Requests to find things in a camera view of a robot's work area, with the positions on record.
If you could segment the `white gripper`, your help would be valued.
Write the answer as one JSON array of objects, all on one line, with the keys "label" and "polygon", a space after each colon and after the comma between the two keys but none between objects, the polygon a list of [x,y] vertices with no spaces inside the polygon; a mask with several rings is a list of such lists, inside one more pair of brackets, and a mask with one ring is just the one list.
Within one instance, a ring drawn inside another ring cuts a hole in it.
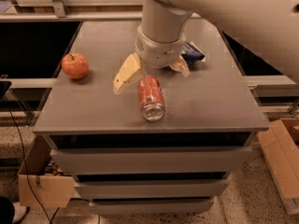
[{"label": "white gripper", "polygon": [[144,76],[142,63],[156,69],[169,66],[172,70],[187,77],[190,70],[186,61],[180,56],[184,42],[185,35],[181,35],[177,41],[173,42],[156,42],[148,38],[143,33],[142,26],[139,25],[135,39],[135,53],[126,58],[115,76],[113,80],[114,93],[122,93]]}]

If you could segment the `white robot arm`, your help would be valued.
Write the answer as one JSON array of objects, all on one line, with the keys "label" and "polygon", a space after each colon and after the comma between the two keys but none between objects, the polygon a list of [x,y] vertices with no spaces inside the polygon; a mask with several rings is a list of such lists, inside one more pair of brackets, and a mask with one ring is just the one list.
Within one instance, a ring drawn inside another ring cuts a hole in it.
[{"label": "white robot arm", "polygon": [[197,14],[292,81],[299,81],[299,0],[143,0],[135,52],[113,80],[120,93],[147,67],[189,74],[181,52],[188,18]]}]

